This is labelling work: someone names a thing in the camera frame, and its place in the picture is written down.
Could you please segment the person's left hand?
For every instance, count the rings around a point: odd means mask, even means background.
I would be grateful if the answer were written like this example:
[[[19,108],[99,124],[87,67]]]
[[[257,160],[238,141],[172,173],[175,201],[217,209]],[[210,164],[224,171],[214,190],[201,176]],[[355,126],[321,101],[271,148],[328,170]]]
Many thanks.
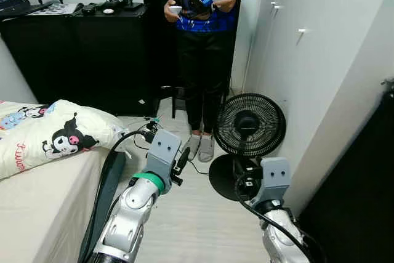
[[[231,12],[231,10],[234,9],[236,5],[237,0],[223,0],[223,1],[217,1],[213,5],[216,7],[218,10],[221,10],[222,12]]]

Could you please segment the beige bed mattress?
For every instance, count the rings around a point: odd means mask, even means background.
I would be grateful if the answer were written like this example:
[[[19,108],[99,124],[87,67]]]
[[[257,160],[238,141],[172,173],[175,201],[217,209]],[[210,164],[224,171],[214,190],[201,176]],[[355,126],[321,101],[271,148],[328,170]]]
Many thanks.
[[[109,151],[62,157],[0,180],[0,263],[76,263]]]

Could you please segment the dark bed frame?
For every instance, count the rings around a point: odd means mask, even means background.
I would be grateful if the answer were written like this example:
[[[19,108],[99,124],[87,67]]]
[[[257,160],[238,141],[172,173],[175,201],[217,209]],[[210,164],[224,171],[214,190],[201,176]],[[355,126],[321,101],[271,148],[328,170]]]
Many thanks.
[[[107,215],[113,207],[116,188],[118,188],[121,174],[126,167],[126,156],[118,154],[118,152],[110,152],[102,165],[99,183],[95,186],[96,195],[92,204],[90,220],[82,238],[77,263],[85,263],[90,257],[90,252],[106,224]]]

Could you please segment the black cabinet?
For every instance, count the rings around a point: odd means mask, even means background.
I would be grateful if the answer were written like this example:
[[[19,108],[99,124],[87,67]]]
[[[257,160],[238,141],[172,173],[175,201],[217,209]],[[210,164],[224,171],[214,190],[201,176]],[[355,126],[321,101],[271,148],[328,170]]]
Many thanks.
[[[394,86],[387,83],[377,105],[327,179],[299,216],[317,263],[392,263],[392,212],[385,182],[392,178]]]

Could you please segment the black electric floor fan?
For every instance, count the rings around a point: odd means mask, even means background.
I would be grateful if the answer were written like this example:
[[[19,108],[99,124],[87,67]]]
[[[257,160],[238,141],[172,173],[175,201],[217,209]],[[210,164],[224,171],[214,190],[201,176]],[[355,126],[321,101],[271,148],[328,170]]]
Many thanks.
[[[239,201],[237,179],[245,168],[262,168],[260,160],[281,145],[286,134],[284,111],[262,94],[228,98],[219,109],[214,139],[225,154],[209,165],[211,186],[228,200]]]

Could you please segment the white power strip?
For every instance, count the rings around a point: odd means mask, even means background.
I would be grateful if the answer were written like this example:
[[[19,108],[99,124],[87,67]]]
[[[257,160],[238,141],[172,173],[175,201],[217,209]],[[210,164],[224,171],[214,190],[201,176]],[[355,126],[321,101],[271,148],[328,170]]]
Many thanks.
[[[147,118],[147,123],[144,125],[144,127],[149,130],[149,131],[157,131],[161,125],[160,125],[160,118],[158,117],[149,117]]]

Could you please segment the grey slipper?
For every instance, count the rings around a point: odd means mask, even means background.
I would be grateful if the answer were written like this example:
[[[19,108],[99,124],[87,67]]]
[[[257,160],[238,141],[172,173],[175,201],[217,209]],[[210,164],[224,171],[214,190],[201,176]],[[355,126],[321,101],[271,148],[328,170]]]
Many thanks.
[[[190,134],[183,149],[183,156],[186,156],[189,161],[192,161],[197,152],[199,151],[199,146],[201,143],[200,134]]]
[[[199,138],[199,147],[197,149],[197,159],[203,163],[209,163],[214,158],[214,140],[209,134],[202,134]]]

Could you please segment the black stool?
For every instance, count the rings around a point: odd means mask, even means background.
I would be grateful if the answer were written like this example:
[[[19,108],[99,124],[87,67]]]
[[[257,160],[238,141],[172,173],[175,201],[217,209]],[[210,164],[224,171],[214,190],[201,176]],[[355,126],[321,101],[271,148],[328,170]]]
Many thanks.
[[[169,114],[172,119],[175,119],[175,116],[177,116],[177,111],[187,110],[185,100],[183,99],[185,91],[182,87],[161,86],[159,94],[163,100],[169,98]]]

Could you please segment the person in blue patterned shirt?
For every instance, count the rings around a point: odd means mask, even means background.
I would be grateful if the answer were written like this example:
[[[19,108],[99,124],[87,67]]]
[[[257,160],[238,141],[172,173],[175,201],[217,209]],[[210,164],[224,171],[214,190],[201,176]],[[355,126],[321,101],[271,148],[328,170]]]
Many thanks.
[[[183,7],[180,19],[170,24],[175,29],[189,136],[213,137],[220,104],[229,90],[242,0],[231,12],[218,10],[211,0],[174,1]]]

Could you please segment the cream Kuromi print duvet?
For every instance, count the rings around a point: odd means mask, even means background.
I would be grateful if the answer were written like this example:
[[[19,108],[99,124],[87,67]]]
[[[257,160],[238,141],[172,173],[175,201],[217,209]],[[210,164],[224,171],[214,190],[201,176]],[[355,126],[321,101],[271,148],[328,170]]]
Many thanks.
[[[118,117],[67,100],[0,102],[0,179],[92,148],[111,148],[128,132]]]

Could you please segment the black electronic device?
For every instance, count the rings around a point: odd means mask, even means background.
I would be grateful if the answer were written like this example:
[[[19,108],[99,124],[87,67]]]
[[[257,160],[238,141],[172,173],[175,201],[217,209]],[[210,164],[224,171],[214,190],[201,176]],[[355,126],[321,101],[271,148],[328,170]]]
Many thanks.
[[[111,0],[103,3],[90,3],[84,5],[81,9],[81,14],[86,16],[91,15],[105,15],[102,13],[104,9],[114,9],[115,14],[120,15],[124,12],[136,12],[143,7],[144,3],[133,3],[131,0]]]

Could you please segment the checkerboard calibration sheet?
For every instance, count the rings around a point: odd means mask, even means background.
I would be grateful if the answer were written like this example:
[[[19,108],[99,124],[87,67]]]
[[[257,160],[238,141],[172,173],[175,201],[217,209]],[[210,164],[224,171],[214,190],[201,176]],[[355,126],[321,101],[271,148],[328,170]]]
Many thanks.
[[[45,7],[45,9],[37,10],[36,15],[71,15],[75,14],[84,7],[83,4],[60,4],[55,3]]]

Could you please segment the white wardrobe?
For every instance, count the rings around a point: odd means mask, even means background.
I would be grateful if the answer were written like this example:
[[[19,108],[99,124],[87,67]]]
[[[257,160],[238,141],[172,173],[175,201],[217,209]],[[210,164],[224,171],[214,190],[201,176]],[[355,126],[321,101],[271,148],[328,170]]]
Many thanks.
[[[286,116],[276,156],[301,213],[375,109],[392,75],[392,0],[260,0],[244,82]]]

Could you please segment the person's right hand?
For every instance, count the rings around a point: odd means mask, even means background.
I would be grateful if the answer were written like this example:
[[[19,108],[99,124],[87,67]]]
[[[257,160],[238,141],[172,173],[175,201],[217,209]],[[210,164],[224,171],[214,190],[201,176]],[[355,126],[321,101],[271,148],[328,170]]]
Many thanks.
[[[178,20],[180,19],[180,16],[179,16],[179,18],[175,18],[174,16],[166,15],[166,13],[165,13],[165,8],[166,8],[167,6],[169,6],[169,5],[178,5],[178,4],[175,3],[174,0],[167,0],[166,3],[165,3],[164,6],[163,6],[163,12],[164,12],[164,15],[165,15],[165,19],[166,19],[169,23],[175,23],[176,21],[178,21]]]

